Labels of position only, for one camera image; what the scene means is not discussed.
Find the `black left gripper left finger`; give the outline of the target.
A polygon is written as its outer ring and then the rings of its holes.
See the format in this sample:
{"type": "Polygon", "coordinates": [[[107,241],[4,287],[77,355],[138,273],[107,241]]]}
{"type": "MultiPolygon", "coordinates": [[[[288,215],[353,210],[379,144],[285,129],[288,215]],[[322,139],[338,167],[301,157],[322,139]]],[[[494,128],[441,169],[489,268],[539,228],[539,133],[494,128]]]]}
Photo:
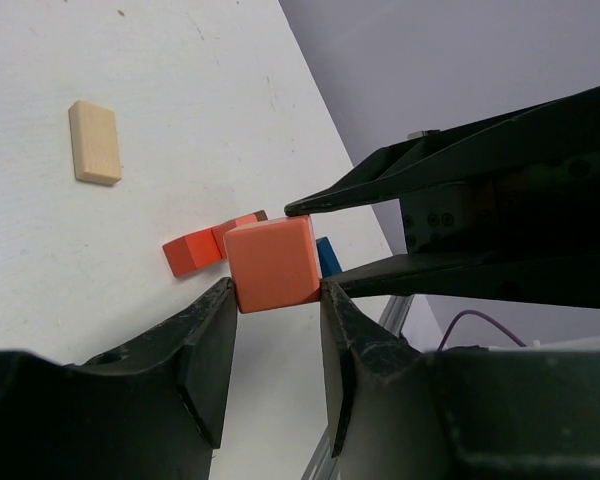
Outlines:
{"type": "Polygon", "coordinates": [[[220,447],[237,332],[222,278],[81,365],[0,351],[0,479],[205,479],[220,447]]]}

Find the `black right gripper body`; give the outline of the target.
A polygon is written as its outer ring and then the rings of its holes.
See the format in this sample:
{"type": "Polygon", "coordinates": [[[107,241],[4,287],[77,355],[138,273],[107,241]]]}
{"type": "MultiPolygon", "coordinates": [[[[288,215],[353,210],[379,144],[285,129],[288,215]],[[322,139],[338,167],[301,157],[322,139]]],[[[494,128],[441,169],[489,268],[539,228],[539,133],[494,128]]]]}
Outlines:
{"type": "Polygon", "coordinates": [[[600,250],[600,152],[401,197],[410,253],[600,250]]]}

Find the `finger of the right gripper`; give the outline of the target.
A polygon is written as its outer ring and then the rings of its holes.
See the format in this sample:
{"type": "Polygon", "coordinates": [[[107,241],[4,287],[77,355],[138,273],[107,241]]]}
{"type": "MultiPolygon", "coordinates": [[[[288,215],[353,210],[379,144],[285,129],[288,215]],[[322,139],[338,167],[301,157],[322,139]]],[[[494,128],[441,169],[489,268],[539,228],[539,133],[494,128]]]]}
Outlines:
{"type": "Polygon", "coordinates": [[[352,298],[425,294],[600,309],[600,254],[402,254],[329,279],[352,298]]]}
{"type": "Polygon", "coordinates": [[[288,216],[370,205],[533,163],[600,152],[600,86],[383,147],[288,216]]]}

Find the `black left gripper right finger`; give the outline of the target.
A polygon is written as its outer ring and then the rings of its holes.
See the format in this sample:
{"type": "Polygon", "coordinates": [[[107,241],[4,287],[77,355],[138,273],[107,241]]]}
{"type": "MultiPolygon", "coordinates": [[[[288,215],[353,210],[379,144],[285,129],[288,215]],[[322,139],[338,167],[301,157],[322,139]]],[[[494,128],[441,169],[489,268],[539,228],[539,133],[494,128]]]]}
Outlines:
{"type": "Polygon", "coordinates": [[[600,352],[422,353],[324,282],[332,455],[345,479],[600,479],[600,352]]]}

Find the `red-orange rectangular block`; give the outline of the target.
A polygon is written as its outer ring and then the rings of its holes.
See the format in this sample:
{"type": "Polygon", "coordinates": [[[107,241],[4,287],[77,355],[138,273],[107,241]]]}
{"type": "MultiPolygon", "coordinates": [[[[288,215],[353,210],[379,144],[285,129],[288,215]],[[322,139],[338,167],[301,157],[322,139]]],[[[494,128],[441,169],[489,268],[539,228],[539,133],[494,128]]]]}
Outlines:
{"type": "Polygon", "coordinates": [[[191,275],[222,260],[211,228],[176,238],[162,246],[174,277],[191,275]]]}

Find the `orange cube with window print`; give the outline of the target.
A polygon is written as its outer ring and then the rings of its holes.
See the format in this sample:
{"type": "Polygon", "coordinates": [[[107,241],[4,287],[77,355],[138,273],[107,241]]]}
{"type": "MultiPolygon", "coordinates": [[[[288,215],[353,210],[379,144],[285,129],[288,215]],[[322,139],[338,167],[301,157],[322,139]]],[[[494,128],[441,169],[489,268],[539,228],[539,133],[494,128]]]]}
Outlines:
{"type": "Polygon", "coordinates": [[[308,216],[242,225],[224,242],[241,313],[320,299],[321,269],[308,216]]]}

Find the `small orange cube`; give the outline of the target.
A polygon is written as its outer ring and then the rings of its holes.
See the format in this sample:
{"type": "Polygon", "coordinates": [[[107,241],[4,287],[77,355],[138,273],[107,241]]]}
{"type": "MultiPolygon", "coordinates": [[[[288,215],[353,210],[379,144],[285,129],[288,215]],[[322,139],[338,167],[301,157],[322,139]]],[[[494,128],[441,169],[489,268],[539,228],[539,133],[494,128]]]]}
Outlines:
{"type": "Polygon", "coordinates": [[[228,220],[219,225],[216,225],[215,227],[212,228],[212,233],[213,233],[214,239],[216,241],[216,244],[218,245],[218,248],[221,249],[224,247],[224,236],[228,231],[230,231],[238,226],[242,226],[245,224],[251,224],[251,223],[257,223],[257,222],[258,222],[258,216],[255,213],[251,213],[251,214],[247,214],[244,216],[240,216],[240,217],[228,220]]]}

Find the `blue rectangular block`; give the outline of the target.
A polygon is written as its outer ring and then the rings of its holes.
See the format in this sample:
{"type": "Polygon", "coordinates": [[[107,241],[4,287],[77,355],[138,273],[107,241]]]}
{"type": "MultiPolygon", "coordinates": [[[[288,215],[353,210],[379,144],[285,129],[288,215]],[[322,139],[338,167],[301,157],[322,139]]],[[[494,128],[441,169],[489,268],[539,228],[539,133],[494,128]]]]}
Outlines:
{"type": "Polygon", "coordinates": [[[331,277],[342,272],[340,262],[327,237],[317,239],[316,248],[323,278],[331,277]]]}

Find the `cream rectangular wood block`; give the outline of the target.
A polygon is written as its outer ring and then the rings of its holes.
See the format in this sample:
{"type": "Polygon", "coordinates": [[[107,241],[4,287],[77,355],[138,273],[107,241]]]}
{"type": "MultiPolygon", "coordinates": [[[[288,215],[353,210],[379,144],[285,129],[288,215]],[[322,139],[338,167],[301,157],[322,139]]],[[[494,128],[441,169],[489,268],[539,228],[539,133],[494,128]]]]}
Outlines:
{"type": "Polygon", "coordinates": [[[113,111],[78,100],[69,108],[74,176],[78,181],[113,186],[122,167],[113,111]]]}

